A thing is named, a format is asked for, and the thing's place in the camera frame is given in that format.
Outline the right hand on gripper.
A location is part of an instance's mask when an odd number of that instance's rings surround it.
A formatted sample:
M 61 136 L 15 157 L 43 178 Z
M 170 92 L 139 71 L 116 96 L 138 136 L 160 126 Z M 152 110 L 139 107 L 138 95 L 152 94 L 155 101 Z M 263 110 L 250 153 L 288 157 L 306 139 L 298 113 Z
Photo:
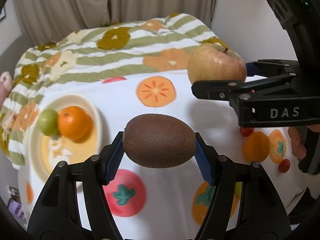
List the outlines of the right hand on gripper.
M 289 127 L 288 134 L 291 139 L 292 154 L 302 160 L 306 156 L 306 148 L 301 141 L 300 132 L 295 127 Z

